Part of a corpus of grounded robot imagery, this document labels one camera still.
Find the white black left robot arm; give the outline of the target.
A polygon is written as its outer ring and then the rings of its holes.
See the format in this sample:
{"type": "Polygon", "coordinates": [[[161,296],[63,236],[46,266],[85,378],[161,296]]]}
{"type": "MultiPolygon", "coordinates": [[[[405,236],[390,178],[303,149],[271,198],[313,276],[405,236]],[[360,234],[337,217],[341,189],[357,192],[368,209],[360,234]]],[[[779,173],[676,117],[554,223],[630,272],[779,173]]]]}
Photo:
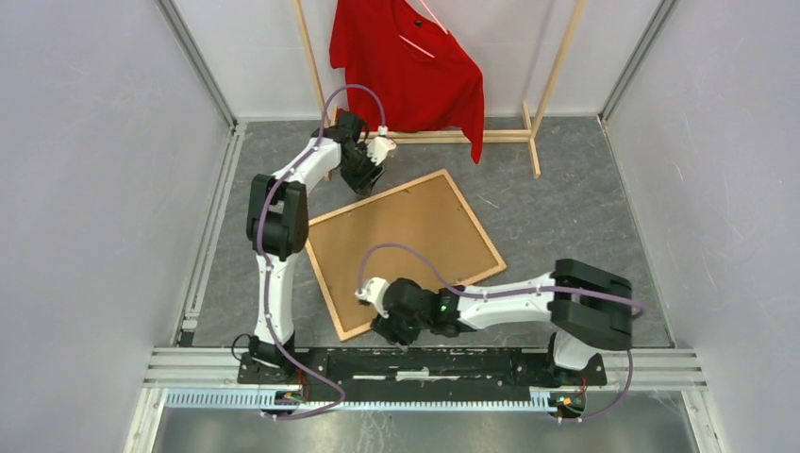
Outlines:
{"type": "Polygon", "coordinates": [[[367,197],[384,173],[383,155],[368,150],[369,126],[342,110],[333,126],[318,128],[286,166],[251,181],[246,236],[257,254],[258,318],[246,358],[273,384],[296,372],[292,278],[308,239],[308,193],[337,170],[358,196],[367,197]]]}

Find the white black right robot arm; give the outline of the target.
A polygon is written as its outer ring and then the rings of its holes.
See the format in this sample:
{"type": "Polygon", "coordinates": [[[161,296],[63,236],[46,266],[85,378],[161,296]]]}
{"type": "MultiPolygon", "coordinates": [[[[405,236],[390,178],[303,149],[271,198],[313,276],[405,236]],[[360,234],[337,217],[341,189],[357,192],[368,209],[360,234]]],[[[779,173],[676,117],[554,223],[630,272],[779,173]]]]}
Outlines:
{"type": "Polygon", "coordinates": [[[375,308],[372,330],[391,344],[409,346],[423,331],[447,338],[487,327],[549,323],[557,328],[547,377],[557,385],[578,378],[602,351],[627,351],[643,307],[631,282],[579,260],[557,260],[553,271],[494,286],[422,288],[408,278],[371,277],[356,291],[375,308]]]}

